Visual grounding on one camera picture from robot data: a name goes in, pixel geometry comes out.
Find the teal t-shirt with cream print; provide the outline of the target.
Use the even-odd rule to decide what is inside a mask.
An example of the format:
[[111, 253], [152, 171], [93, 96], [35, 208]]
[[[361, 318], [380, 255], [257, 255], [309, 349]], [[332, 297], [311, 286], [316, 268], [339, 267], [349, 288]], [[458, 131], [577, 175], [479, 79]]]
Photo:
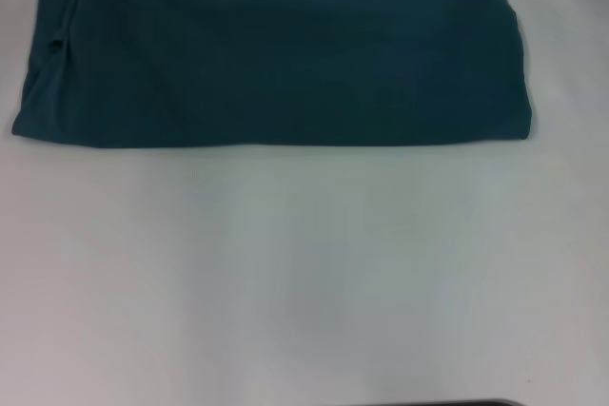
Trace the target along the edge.
[[507, 0], [38, 0], [16, 136], [60, 145], [527, 138]]

